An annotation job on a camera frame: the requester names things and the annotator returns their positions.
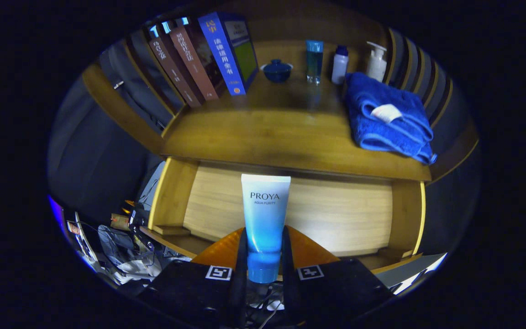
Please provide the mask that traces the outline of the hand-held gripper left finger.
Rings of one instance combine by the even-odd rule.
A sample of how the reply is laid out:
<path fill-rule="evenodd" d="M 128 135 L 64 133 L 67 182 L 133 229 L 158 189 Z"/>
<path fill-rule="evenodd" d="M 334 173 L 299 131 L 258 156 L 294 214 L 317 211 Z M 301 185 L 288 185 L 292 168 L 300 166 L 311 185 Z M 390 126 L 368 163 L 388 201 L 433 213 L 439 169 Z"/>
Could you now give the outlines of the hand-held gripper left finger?
<path fill-rule="evenodd" d="M 243 328 L 247 281 L 247 235 L 240 229 L 192 261 L 171 261 L 138 299 L 177 328 Z"/>

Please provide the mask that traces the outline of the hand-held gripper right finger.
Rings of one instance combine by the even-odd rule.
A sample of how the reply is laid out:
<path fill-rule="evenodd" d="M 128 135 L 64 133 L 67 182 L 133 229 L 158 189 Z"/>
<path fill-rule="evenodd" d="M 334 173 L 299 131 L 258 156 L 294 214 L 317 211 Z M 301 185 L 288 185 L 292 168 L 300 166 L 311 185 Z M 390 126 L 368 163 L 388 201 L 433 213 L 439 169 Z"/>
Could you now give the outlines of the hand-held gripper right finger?
<path fill-rule="evenodd" d="M 342 260 L 288 225 L 282 268 L 284 309 L 297 326 L 358 326 L 393 298 L 360 260 Z"/>

